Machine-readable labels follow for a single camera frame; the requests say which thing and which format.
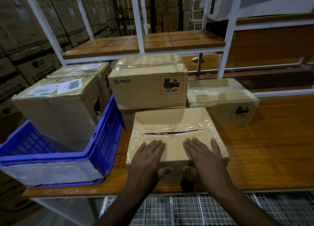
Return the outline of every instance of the left hand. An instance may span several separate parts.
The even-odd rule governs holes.
[[[158,169],[165,146],[166,143],[162,140],[153,140],[148,145],[145,142],[141,144],[132,159],[124,190],[131,191],[140,199],[144,199],[159,180],[173,170],[172,167]]]

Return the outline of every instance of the right hand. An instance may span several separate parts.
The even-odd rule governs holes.
[[[183,147],[192,158],[195,168],[185,166],[182,170],[199,177],[211,196],[222,196],[236,187],[223,164],[218,144],[214,138],[211,139],[211,145],[213,152],[196,137],[193,137],[192,140],[186,138],[183,141]]]

